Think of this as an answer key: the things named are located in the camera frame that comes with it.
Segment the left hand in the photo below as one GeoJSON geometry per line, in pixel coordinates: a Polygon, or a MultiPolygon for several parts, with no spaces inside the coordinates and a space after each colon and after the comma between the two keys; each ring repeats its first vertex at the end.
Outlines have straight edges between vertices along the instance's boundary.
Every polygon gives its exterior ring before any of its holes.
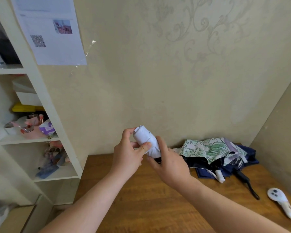
{"type": "Polygon", "coordinates": [[[120,143],[114,147],[110,173],[123,177],[124,181],[127,181],[137,171],[143,155],[151,148],[150,142],[145,142],[139,146],[137,142],[129,141],[129,137],[135,129],[125,129],[120,143]]]}

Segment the beige wallpaper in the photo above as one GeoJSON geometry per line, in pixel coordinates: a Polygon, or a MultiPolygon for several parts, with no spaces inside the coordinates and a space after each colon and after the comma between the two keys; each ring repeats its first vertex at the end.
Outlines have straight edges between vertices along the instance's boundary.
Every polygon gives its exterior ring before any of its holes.
{"type": "Polygon", "coordinates": [[[291,193],[291,84],[251,144],[258,159],[291,193]]]}
{"type": "Polygon", "coordinates": [[[82,166],[138,125],[249,145],[291,82],[291,0],[74,3],[88,65],[39,69],[82,166]]]}

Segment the printed photo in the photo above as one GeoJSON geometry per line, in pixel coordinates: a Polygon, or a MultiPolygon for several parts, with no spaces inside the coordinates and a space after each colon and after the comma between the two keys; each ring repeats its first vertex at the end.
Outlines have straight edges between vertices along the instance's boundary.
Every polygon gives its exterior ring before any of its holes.
{"type": "Polygon", "coordinates": [[[70,20],[53,19],[56,33],[72,34],[70,20]]]}

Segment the pink container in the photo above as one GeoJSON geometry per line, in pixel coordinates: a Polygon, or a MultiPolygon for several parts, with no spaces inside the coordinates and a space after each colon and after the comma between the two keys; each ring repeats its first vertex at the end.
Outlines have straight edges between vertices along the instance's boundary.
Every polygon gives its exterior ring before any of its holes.
{"type": "Polygon", "coordinates": [[[33,131],[31,132],[25,132],[23,129],[21,129],[20,132],[26,139],[47,138],[47,136],[40,131],[39,126],[33,127],[33,131]]]}

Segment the right hand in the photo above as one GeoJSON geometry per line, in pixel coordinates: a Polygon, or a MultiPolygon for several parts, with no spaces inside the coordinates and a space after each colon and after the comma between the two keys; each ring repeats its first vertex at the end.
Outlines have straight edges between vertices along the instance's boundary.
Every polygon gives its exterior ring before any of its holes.
{"type": "Polygon", "coordinates": [[[173,189],[178,189],[181,184],[194,177],[191,176],[190,169],[183,158],[168,148],[160,136],[157,136],[156,139],[162,153],[162,163],[158,164],[150,156],[147,156],[147,160],[163,182],[173,189]]]}

